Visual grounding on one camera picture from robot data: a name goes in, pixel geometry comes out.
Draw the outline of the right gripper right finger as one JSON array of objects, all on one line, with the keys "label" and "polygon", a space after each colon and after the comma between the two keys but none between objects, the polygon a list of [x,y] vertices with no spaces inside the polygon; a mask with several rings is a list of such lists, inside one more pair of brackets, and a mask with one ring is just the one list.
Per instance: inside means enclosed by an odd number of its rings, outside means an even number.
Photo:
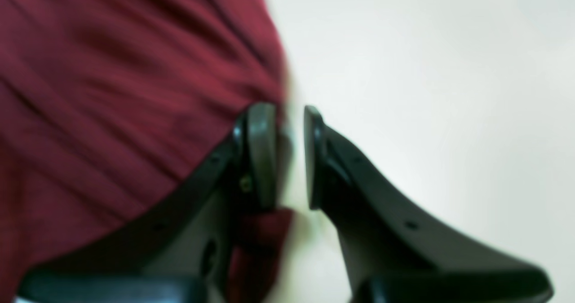
[{"label": "right gripper right finger", "polygon": [[314,106],[304,110],[308,202],[339,238],[353,303],[546,303],[545,271],[412,202]]}]

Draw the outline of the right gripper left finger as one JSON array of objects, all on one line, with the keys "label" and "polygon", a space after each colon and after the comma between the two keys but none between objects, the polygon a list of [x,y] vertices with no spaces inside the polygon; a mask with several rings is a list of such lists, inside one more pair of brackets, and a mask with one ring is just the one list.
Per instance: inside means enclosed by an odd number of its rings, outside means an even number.
[{"label": "right gripper left finger", "polygon": [[233,229],[277,202],[276,107],[255,103],[170,195],[117,231],[29,270],[35,303],[223,303]]}]

